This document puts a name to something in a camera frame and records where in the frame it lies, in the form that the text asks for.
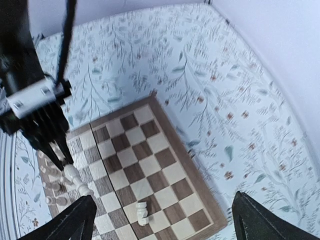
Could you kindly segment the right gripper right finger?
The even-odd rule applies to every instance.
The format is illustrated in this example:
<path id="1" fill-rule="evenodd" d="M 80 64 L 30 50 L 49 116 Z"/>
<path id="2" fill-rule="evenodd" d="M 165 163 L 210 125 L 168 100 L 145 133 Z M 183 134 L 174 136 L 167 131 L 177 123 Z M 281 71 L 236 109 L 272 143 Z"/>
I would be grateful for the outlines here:
<path id="1" fill-rule="evenodd" d="M 244 192 L 236 192 L 231 210 L 238 240 L 318 239 L 318 237 L 279 218 Z"/>

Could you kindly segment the white chess piece knight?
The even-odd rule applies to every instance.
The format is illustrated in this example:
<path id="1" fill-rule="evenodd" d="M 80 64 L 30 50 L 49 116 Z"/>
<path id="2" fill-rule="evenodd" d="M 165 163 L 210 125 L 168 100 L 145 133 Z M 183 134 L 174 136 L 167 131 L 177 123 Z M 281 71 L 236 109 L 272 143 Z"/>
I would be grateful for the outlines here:
<path id="1" fill-rule="evenodd" d="M 136 203 L 136 213 L 137 213 L 137 222 L 140 226 L 143 227 L 149 224 L 147 203 L 145 201 Z"/>

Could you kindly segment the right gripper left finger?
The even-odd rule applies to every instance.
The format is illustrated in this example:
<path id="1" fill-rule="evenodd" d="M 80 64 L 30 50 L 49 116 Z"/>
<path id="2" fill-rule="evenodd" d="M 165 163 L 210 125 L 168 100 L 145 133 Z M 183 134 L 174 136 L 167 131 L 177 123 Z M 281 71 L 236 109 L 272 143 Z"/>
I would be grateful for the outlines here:
<path id="1" fill-rule="evenodd" d="M 20 240 L 90 240 L 97 205 L 91 195 L 82 196 L 40 228 Z"/>

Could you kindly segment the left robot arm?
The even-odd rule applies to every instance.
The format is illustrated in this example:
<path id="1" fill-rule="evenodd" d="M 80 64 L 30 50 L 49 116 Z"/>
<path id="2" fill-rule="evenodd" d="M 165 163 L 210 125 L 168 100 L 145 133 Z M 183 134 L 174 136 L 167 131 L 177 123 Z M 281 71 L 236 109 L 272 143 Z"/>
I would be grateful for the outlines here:
<path id="1" fill-rule="evenodd" d="M 57 73 L 42 70 L 29 27 L 28 2 L 0 3 L 0 88 L 8 108 L 0 112 L 0 127 L 12 135 L 21 132 L 35 150 L 42 151 L 59 169 L 73 164 L 66 142 L 69 123 L 62 105 L 71 96 L 64 78 L 76 1 L 66 2 L 66 16 L 58 55 Z"/>

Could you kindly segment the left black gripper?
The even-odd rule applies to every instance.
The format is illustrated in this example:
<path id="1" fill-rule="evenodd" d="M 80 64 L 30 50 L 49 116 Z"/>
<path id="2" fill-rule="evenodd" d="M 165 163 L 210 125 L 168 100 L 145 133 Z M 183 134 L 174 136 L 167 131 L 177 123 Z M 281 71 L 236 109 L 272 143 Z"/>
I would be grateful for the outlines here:
<path id="1" fill-rule="evenodd" d="M 50 143 L 56 143 L 68 164 L 73 164 L 73 158 L 66 141 L 69 123 L 64 116 L 59 102 L 52 102 L 40 107 L 19 119 L 12 109 L 0 113 L 0 128 L 8 135 L 21 131 L 30 145 L 41 150 L 60 170 L 64 170 Z"/>

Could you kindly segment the wooden chess board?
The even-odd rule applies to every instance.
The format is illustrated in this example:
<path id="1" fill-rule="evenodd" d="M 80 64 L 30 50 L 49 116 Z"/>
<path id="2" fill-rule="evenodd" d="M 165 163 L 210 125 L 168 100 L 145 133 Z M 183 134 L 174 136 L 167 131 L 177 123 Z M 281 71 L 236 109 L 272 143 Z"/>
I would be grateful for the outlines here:
<path id="1" fill-rule="evenodd" d="M 67 134 L 97 206 L 94 240 L 205 240 L 227 220 L 155 97 Z M 140 226 L 137 202 L 149 224 Z"/>

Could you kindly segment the white chess piece queen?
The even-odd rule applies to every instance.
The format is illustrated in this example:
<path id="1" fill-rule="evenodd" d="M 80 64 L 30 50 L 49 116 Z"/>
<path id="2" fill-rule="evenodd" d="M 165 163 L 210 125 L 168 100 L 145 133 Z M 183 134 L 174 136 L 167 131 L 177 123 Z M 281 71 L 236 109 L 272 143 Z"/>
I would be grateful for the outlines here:
<path id="1" fill-rule="evenodd" d="M 66 179 L 75 186 L 75 189 L 81 196 L 90 195 L 94 197 L 94 192 L 88 187 L 88 184 L 82 180 L 80 172 L 72 164 L 65 165 L 63 172 Z"/>

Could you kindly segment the white pawn placed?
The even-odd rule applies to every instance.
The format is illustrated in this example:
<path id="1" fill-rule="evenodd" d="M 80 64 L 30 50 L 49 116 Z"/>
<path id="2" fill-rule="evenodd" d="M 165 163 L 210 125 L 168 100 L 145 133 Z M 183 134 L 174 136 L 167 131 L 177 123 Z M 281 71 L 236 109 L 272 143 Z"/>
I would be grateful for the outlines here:
<path id="1" fill-rule="evenodd" d="M 43 182 L 43 183 L 42 183 L 42 186 L 43 186 L 45 189 L 53 190 L 53 191 L 55 191 L 55 192 L 64 191 L 64 190 L 65 190 L 64 186 L 61 185 L 61 184 L 58 183 L 58 182 Z"/>
<path id="2" fill-rule="evenodd" d="M 45 198 L 45 203 L 49 206 L 53 206 L 53 205 L 66 206 L 68 204 L 68 200 L 63 196 L 59 196 L 59 197 L 47 196 Z"/>

